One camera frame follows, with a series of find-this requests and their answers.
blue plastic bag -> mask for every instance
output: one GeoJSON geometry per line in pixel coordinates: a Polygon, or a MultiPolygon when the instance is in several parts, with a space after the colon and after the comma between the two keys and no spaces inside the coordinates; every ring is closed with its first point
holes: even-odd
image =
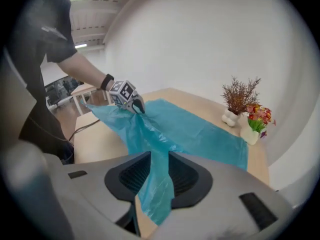
{"type": "Polygon", "coordinates": [[[116,106],[86,106],[120,136],[129,154],[151,151],[150,174],[138,197],[142,211],[157,225],[169,215],[174,198],[168,151],[247,170],[248,146],[242,138],[164,99],[146,102],[145,114],[132,114],[116,106]]]}

ceiling light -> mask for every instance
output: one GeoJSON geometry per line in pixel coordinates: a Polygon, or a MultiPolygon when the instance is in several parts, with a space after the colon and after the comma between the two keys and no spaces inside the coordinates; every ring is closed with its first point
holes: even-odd
{"type": "Polygon", "coordinates": [[[79,44],[79,45],[76,45],[74,48],[78,49],[78,48],[82,48],[82,47],[87,47],[87,44],[86,43],[79,44]]]}

floor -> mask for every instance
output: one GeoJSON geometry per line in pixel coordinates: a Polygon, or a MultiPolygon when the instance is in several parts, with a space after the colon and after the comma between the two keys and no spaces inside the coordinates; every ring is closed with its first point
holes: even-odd
{"type": "MultiPolygon", "coordinates": [[[[92,91],[87,103],[96,106],[108,105],[108,101],[104,100],[102,90],[92,91]]],[[[84,114],[90,112],[90,109],[85,107],[80,102],[79,105],[84,114]]],[[[65,138],[69,139],[75,131],[77,117],[80,116],[74,99],[71,98],[69,101],[61,104],[59,107],[52,109],[51,112],[60,121],[62,132],[65,138]]]]}

white wall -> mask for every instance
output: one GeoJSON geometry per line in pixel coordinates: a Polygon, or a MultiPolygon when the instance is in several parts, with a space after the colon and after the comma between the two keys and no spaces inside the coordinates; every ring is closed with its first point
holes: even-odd
{"type": "Polygon", "coordinates": [[[285,197],[297,210],[297,208],[301,208],[310,197],[316,182],[319,180],[319,176],[320,170],[318,163],[312,166],[310,170],[295,182],[280,189],[279,194],[285,197]]]}
{"type": "MultiPolygon", "coordinates": [[[[86,51],[82,52],[82,54],[98,69],[103,72],[107,71],[104,49],[86,51]]],[[[56,63],[46,63],[46,61],[41,65],[41,73],[45,86],[67,76],[56,63]]]]}
{"type": "Polygon", "coordinates": [[[302,133],[320,94],[319,49],[300,16],[291,10],[290,17],[294,56],[286,92],[274,113],[277,127],[270,128],[265,140],[270,165],[276,163],[302,133]]]}
{"type": "Polygon", "coordinates": [[[275,110],[292,43],[280,0],[131,0],[108,32],[106,62],[142,93],[170,86],[220,103],[231,75],[258,76],[261,101],[275,110]]]}
{"type": "MultiPolygon", "coordinates": [[[[305,125],[302,133],[292,144],[292,146],[282,155],[275,163],[269,167],[270,185],[276,189],[281,190],[288,185],[299,181],[304,175],[308,174],[310,170],[320,169],[320,96],[318,96],[315,108],[312,112],[309,121],[305,125]]],[[[302,203],[306,196],[299,198],[302,190],[308,192],[312,190],[318,179],[319,174],[315,174],[303,186],[295,188],[294,192],[285,193],[284,195],[290,200],[299,204],[302,203]]]]}

black wristband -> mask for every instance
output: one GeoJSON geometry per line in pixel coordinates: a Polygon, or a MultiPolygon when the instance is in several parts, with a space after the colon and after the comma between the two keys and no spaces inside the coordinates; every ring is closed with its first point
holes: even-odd
{"type": "Polygon", "coordinates": [[[100,87],[100,88],[101,88],[102,90],[105,90],[105,91],[106,91],[106,87],[107,87],[108,83],[109,83],[111,80],[115,80],[115,78],[114,78],[112,75],[107,74],[107,75],[105,76],[105,79],[102,81],[102,84],[101,84],[101,87],[100,87]]]}

